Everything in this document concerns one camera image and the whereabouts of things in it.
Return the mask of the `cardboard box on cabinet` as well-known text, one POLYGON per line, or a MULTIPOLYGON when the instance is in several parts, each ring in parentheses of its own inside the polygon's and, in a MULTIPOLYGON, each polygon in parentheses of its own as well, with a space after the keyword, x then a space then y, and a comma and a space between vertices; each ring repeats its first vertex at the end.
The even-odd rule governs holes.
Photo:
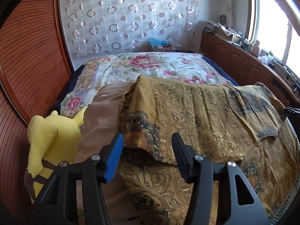
POLYGON ((234 43, 239 43, 241 36, 234 31, 231 27, 223 26, 220 23, 218 24, 219 28, 217 31, 217 35, 226 41, 231 41, 234 43))

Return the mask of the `window with wooden frame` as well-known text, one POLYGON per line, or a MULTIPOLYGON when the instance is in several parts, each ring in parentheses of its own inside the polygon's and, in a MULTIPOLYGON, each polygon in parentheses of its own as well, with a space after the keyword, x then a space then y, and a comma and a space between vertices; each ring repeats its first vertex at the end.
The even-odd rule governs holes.
POLYGON ((275 0, 252 0, 252 40, 260 48, 299 76, 299 35, 275 0))

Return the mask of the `yellow plush toy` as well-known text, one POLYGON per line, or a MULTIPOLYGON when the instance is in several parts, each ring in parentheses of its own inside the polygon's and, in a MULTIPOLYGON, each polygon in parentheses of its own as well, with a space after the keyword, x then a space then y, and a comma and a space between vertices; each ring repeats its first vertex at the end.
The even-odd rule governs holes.
POLYGON ((85 111, 83 107, 73 118, 59 115, 56 110, 45 118, 40 115, 31 118, 27 128, 30 150, 24 184, 32 202, 61 161, 75 163, 85 111))

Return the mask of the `box with blue items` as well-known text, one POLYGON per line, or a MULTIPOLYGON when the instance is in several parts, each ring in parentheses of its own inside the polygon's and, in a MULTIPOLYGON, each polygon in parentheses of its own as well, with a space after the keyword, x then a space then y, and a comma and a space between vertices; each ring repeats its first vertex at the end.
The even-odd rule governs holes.
POLYGON ((148 43, 151 51, 154 52, 170 52, 172 48, 169 41, 159 40, 153 37, 149 38, 148 43))

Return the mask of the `long wooden side cabinet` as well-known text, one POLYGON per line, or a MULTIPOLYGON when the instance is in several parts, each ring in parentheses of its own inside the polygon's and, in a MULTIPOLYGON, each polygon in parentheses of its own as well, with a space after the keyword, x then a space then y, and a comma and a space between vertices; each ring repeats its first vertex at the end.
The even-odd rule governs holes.
POLYGON ((254 55, 206 32, 202 32, 200 49, 240 86, 261 82, 284 106, 299 108, 299 98, 291 86, 274 69, 262 64, 254 55))

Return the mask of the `white circle-patterned curtain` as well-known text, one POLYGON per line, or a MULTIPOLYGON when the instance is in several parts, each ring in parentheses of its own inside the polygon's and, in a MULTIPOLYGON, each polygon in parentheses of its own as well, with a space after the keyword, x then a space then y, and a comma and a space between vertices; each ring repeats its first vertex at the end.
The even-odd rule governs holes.
POLYGON ((194 45, 201 0, 61 0, 68 49, 75 57, 141 50, 151 38, 194 45))

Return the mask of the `golden brown patterned garment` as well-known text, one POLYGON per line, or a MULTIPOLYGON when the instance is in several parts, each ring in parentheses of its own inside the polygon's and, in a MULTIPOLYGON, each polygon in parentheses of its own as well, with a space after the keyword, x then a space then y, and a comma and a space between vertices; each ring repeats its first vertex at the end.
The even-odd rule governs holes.
POLYGON ((272 224, 299 190, 299 141, 283 104, 262 83, 185 83, 140 76, 102 87, 84 114, 77 162, 100 152, 116 133, 124 149, 104 187, 113 224, 183 224, 192 186, 181 178, 171 136, 209 160, 234 161, 272 224))

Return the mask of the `pink thermos jug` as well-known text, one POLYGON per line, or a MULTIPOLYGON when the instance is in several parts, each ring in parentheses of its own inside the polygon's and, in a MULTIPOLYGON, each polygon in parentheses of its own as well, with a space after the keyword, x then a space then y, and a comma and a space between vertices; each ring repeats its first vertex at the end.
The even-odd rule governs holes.
POLYGON ((252 50, 251 53, 253 55, 255 55, 256 57, 259 57, 261 52, 261 48, 260 48, 260 42, 258 40, 255 40, 252 44, 252 50))

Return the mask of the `red-brown wooden wardrobe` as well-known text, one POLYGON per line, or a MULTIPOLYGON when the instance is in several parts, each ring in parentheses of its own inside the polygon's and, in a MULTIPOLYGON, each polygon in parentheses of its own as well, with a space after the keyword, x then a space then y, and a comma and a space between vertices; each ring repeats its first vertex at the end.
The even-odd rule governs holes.
POLYGON ((1 0, 1 212, 18 221, 31 204, 28 123, 50 113, 72 71, 59 0, 1 0))

